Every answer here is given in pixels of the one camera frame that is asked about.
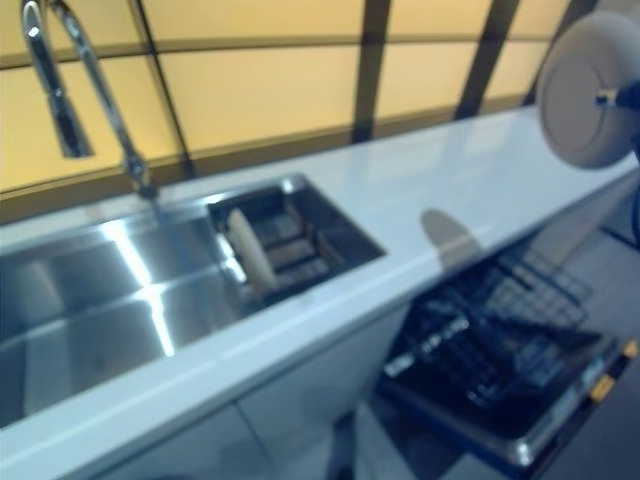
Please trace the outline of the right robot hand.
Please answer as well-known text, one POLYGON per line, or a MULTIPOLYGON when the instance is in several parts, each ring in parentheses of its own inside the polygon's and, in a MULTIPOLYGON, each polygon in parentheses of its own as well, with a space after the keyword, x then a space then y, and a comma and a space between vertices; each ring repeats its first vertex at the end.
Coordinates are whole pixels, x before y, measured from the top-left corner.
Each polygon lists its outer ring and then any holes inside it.
POLYGON ((638 112, 640 110, 640 85, 638 80, 622 85, 606 86, 594 96, 594 105, 638 112))

